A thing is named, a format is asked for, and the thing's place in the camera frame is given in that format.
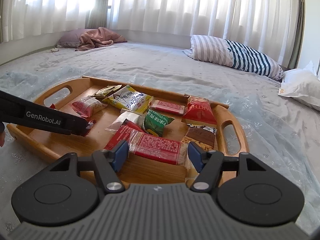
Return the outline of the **person's left hand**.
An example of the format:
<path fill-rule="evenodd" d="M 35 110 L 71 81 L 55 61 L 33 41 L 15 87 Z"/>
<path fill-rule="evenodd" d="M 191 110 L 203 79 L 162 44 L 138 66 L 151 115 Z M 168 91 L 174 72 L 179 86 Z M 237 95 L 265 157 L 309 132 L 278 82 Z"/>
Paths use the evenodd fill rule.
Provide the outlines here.
<path fill-rule="evenodd" d="M 3 122 L 0 122 L 0 147 L 3 147 L 5 142 L 5 126 Z"/>

